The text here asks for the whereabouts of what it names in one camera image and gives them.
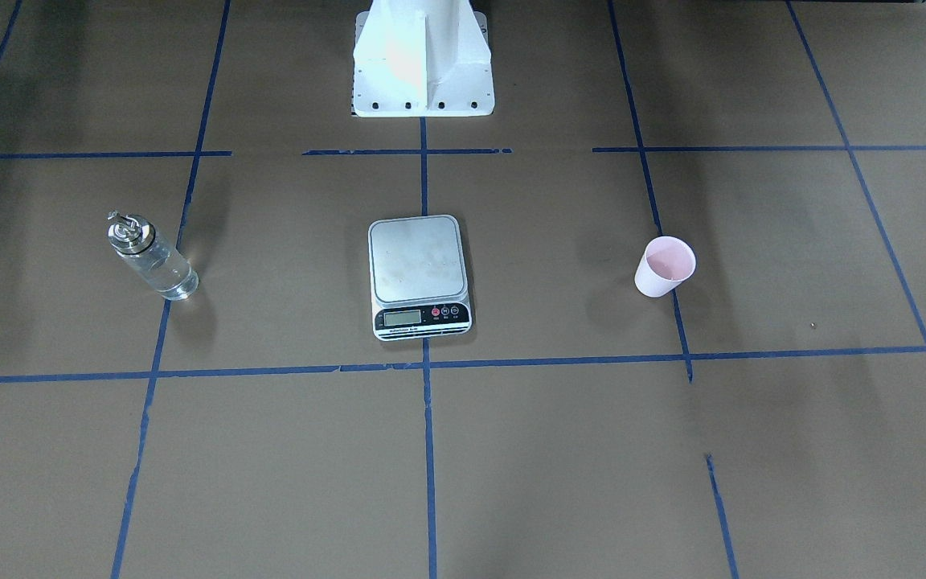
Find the glass sauce bottle metal spout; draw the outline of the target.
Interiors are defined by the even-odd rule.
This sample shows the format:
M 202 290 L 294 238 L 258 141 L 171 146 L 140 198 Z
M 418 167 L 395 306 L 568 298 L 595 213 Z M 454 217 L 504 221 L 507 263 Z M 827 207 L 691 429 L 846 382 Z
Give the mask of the glass sauce bottle metal spout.
M 169 301 L 181 301 L 199 288 L 199 276 L 158 228 L 140 214 L 107 213 L 107 238 L 114 252 Z

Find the white digital kitchen scale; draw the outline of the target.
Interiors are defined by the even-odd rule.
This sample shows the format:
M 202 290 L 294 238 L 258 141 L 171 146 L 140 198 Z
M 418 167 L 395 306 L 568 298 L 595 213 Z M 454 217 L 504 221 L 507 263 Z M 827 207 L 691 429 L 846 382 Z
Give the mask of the white digital kitchen scale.
M 471 330 L 473 307 L 456 217 L 376 220 L 367 242 L 376 338 L 391 342 Z

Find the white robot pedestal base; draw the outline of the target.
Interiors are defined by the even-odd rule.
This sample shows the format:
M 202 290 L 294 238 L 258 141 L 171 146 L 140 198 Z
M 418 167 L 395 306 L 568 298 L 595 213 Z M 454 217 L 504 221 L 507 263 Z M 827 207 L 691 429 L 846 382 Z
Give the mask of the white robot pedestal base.
M 374 1 L 355 18 L 357 117 L 484 117 L 496 100 L 488 21 L 469 1 Z

